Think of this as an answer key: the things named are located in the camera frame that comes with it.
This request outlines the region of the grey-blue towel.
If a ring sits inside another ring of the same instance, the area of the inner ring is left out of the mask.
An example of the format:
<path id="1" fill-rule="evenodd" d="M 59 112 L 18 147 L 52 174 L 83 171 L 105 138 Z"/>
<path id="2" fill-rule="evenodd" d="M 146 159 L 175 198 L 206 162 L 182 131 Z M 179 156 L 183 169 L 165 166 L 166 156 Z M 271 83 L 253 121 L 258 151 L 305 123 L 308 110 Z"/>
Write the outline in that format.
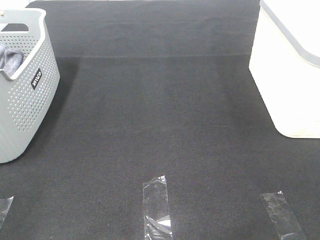
<path id="1" fill-rule="evenodd" d="M 0 69 L 11 77 L 21 66 L 24 53 L 18 49 L 11 49 L 5 44 L 0 45 Z"/>

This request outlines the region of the centre clear tape strip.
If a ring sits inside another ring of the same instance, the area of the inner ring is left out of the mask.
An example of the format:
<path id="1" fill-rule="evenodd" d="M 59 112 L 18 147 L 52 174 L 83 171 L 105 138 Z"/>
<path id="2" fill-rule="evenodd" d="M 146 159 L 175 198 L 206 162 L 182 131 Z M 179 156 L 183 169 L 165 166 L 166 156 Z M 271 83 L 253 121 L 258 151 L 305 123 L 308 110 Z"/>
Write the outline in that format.
<path id="1" fill-rule="evenodd" d="M 172 240 L 166 177 L 154 177 L 143 184 L 143 220 L 146 240 Z"/>

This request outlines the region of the clear tape strip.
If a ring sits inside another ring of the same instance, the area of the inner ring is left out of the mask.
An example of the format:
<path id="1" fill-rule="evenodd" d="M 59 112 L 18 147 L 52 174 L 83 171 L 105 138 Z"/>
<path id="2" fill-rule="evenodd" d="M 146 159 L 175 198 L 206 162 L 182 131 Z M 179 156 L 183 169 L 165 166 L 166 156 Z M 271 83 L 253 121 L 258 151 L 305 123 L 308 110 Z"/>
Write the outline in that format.
<path id="1" fill-rule="evenodd" d="M 280 240 L 307 239 L 282 191 L 263 193 L 260 199 Z"/>
<path id="2" fill-rule="evenodd" d="M 154 177 L 143 184 L 143 220 L 146 240 L 172 240 L 166 177 Z"/>
<path id="3" fill-rule="evenodd" d="M 14 196 L 0 199 L 0 229 L 8 215 Z"/>

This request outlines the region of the grey perforated laundry basket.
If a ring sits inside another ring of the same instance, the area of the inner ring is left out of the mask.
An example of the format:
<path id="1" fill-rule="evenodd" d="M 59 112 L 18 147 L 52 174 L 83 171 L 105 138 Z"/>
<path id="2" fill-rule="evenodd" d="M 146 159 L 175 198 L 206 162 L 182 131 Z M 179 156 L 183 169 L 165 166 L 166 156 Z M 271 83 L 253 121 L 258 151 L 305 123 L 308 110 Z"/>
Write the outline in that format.
<path id="1" fill-rule="evenodd" d="M 24 24 L 25 31 L 2 31 L 0 42 L 23 52 L 12 76 L 0 71 L 0 162 L 23 154 L 41 125 L 55 96 L 60 73 L 40 8 L 4 9 L 1 24 Z"/>

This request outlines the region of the white basket with grey rim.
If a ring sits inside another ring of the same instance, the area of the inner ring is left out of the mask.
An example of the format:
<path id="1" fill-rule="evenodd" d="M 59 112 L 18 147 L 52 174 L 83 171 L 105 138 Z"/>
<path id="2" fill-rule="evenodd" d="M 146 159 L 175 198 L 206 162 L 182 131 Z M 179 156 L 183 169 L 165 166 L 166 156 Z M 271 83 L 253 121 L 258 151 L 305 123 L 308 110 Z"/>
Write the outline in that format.
<path id="1" fill-rule="evenodd" d="M 248 68 L 279 133 L 319 138 L 319 1 L 260 1 Z"/>

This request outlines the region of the right clear tape strip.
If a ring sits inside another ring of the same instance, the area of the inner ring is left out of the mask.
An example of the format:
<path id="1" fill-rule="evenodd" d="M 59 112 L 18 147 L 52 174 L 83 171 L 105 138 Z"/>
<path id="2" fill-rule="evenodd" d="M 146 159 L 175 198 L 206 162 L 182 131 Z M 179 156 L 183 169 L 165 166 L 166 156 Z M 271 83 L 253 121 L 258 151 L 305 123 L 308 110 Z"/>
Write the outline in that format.
<path id="1" fill-rule="evenodd" d="M 260 199 L 280 240 L 307 239 L 282 191 L 263 193 Z"/>

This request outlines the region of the left clear tape strip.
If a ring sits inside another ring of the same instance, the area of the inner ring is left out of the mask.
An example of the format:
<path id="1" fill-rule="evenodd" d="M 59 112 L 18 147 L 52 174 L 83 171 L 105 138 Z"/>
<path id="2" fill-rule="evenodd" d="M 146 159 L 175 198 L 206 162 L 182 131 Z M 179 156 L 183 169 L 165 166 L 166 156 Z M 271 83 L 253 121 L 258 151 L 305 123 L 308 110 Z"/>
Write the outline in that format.
<path id="1" fill-rule="evenodd" d="M 14 196 L 0 199 L 0 229 L 8 215 Z"/>

